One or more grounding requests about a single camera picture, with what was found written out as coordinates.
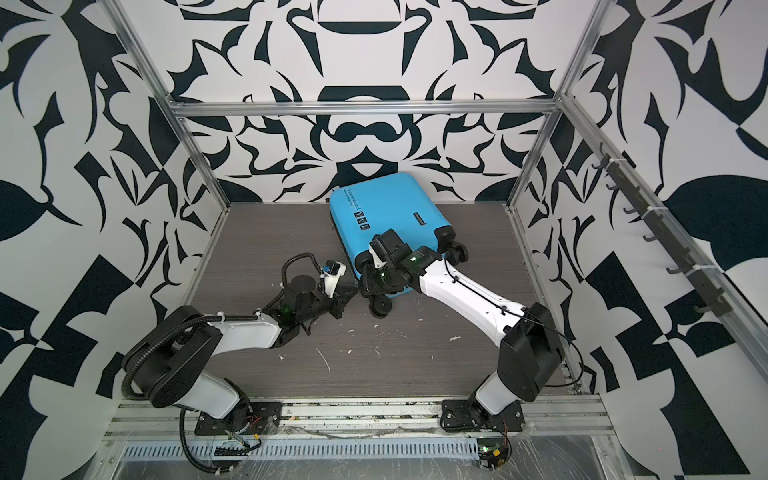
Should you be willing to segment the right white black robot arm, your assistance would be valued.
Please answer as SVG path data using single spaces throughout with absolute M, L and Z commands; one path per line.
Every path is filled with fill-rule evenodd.
M 360 289 L 374 299 L 377 315 L 384 314 L 381 296 L 410 288 L 453 309 L 498 348 L 495 371 L 468 399 L 474 422 L 495 420 L 515 402 L 534 401 L 563 362 L 565 337 L 550 311 L 537 302 L 525 307 L 508 300 L 461 273 L 456 266 L 468 260 L 463 244 L 413 250 L 390 229 L 373 237 L 369 255 L 358 265 Z

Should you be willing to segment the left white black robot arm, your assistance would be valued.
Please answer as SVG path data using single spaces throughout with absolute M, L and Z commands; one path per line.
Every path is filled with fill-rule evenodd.
M 203 473 L 229 473 L 240 458 L 259 449 L 260 438 L 246 437 L 256 433 L 257 423 L 264 418 L 238 385 L 207 372 L 209 361 L 239 350 L 281 348 L 300 333 L 309 334 L 318 318 L 340 318 L 358 292 L 356 277 L 345 264 L 334 260 L 320 264 L 309 252 L 288 259 L 282 274 L 302 259 L 312 263 L 316 274 L 282 277 L 280 291 L 266 306 L 249 315 L 226 315 L 203 314 L 182 305 L 122 361 L 124 399 L 147 401 L 155 408 L 174 406 L 181 422 L 187 413 L 199 412 L 232 441 L 232 446 L 216 448 L 213 459 L 204 462 L 192 452 L 186 429 L 179 429 L 184 456 Z

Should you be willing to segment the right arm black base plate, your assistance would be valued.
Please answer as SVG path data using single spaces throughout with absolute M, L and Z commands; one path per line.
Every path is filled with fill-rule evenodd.
M 440 428 L 446 432 L 500 430 L 522 432 L 525 417 L 519 401 L 508 405 L 499 414 L 488 413 L 474 399 L 446 399 L 441 403 Z

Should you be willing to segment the blue hard-shell suitcase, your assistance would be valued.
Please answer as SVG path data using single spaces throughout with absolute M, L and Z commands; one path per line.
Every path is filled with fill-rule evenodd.
M 454 266 L 469 259 L 453 226 L 407 173 L 342 187 L 331 194 L 329 205 L 360 293 L 377 318 L 389 314 L 393 297 L 410 291 L 409 285 L 376 285 L 382 267 L 396 265 L 420 247 L 435 251 Z

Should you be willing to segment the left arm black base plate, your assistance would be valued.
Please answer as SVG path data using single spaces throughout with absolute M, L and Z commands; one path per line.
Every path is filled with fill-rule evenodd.
M 215 419 L 201 413 L 194 434 L 197 436 L 265 434 L 280 425 L 282 407 L 283 404 L 278 401 L 251 402 L 248 406 L 239 404 L 223 419 Z

